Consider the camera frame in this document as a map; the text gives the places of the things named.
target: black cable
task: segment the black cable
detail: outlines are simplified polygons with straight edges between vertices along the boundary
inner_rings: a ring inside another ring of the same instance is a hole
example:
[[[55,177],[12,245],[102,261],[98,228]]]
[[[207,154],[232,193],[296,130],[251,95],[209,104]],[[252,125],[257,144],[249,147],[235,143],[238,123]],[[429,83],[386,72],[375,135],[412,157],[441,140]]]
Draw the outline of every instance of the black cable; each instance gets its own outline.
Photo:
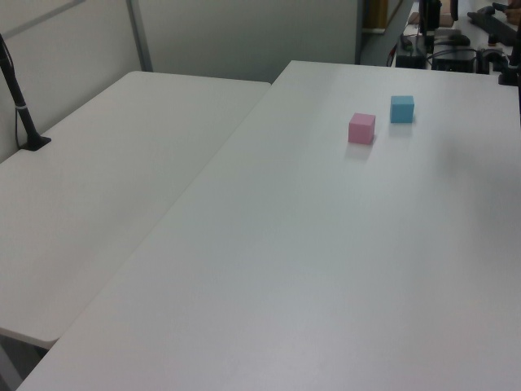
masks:
[[[7,53],[7,57],[9,57],[9,63],[11,64],[11,69],[13,70],[13,73],[15,73],[15,62],[13,61],[13,58],[11,57],[11,52],[9,51],[9,48],[7,47],[5,42],[2,42],[2,46],[5,49]],[[16,141],[16,147],[18,150],[20,150],[20,141],[18,140],[18,110],[15,108],[15,141]]]
[[[15,140],[16,140],[16,147],[18,150],[20,150],[20,143],[18,142],[18,110],[15,108]]]
[[[11,52],[9,51],[9,49],[7,48],[7,45],[5,42],[2,42],[2,46],[3,48],[6,50],[6,53],[7,53],[7,57],[9,57],[9,62],[11,63],[11,68],[13,70],[13,73],[15,73],[15,63],[13,62],[13,58],[11,57]]]
[[[429,55],[427,59],[434,59],[435,57],[439,55],[447,55],[448,53],[458,53],[460,51],[473,51],[474,53],[477,53],[478,51],[476,49],[448,49],[446,51],[439,51],[438,53],[435,53],[433,55]]]

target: table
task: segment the table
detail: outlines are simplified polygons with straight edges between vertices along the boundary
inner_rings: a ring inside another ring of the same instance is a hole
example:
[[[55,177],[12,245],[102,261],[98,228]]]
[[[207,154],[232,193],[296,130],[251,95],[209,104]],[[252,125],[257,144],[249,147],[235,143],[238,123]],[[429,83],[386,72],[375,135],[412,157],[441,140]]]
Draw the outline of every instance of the table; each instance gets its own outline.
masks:
[[[292,62],[20,391],[518,390],[516,94]]]
[[[0,333],[49,349],[269,89],[132,72],[0,165]]]

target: black device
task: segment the black device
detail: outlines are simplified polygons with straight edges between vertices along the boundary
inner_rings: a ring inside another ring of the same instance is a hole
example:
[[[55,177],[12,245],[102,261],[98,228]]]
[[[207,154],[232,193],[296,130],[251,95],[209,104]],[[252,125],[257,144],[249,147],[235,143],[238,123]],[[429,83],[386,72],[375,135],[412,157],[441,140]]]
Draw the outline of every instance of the black device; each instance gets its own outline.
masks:
[[[396,67],[425,69],[427,53],[421,36],[402,37],[396,44]]]
[[[504,64],[503,52],[497,49],[482,49],[475,56],[475,72],[479,74],[490,74],[490,63],[493,63],[494,72],[500,72],[508,65]]]
[[[504,86],[518,85],[519,72],[521,72],[521,21],[515,34],[514,47],[512,48],[512,55],[509,58],[508,65],[504,67],[501,75],[499,75],[499,84]]]
[[[425,38],[425,47],[432,53],[434,46],[434,31],[440,27],[440,0],[420,0],[420,33]]]
[[[432,70],[474,73],[475,51],[464,46],[434,46]]]
[[[458,20],[458,0],[450,0],[450,17],[454,21]]]
[[[470,46],[471,40],[466,35],[452,34],[446,37],[438,37],[434,41],[435,45],[448,45],[448,46]]]
[[[505,12],[506,10],[508,10],[508,6],[507,5],[500,4],[498,2],[493,2],[492,3],[492,7],[494,7],[495,10],[498,10],[498,11],[501,11],[501,12]]]
[[[513,46],[515,43],[515,31],[500,20],[490,15],[469,12],[467,14],[471,22],[489,34],[495,34],[497,40],[505,46]]]
[[[485,15],[494,15],[496,13],[496,8],[492,6],[486,6],[483,8],[480,8],[478,11],[476,11],[478,14],[485,14]]]
[[[9,87],[9,91],[11,92],[11,96],[15,101],[15,108],[18,114],[20,114],[20,118],[22,123],[24,124],[25,132],[27,133],[27,143],[21,146],[21,149],[27,149],[29,151],[37,151],[44,145],[50,142],[50,138],[42,137],[36,131],[33,119],[29,114],[29,109],[27,108],[27,104],[25,103],[24,96],[22,95],[22,91],[20,90],[20,86],[18,85],[18,81],[16,80],[15,70],[11,61],[11,57],[9,55],[9,50],[7,49],[6,43],[3,40],[2,35],[0,34],[0,68],[2,68],[3,76],[6,79],[7,87]]]

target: floor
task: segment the floor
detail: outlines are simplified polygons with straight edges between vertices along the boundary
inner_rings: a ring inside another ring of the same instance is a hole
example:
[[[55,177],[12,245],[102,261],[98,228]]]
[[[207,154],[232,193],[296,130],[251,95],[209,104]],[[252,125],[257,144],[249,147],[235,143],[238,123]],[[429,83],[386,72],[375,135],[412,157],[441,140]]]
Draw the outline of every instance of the floor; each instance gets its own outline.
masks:
[[[361,65],[385,67],[387,56],[404,31],[414,0],[403,0],[385,30],[385,34],[363,34],[361,39]]]

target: wall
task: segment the wall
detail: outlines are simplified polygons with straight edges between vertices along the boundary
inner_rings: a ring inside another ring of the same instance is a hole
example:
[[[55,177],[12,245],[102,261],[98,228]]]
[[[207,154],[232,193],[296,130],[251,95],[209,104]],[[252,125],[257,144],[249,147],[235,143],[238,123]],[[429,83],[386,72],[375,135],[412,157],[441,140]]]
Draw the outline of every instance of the wall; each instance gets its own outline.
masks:
[[[273,82],[292,59],[352,64],[355,0],[134,0],[155,72]]]
[[[394,13],[396,12],[396,9],[400,5],[402,0],[388,0],[387,3],[387,24],[391,20],[391,18],[394,16]]]
[[[6,44],[40,133],[140,69],[125,0],[87,0]],[[15,106],[0,77],[0,162],[16,151],[14,128]]]

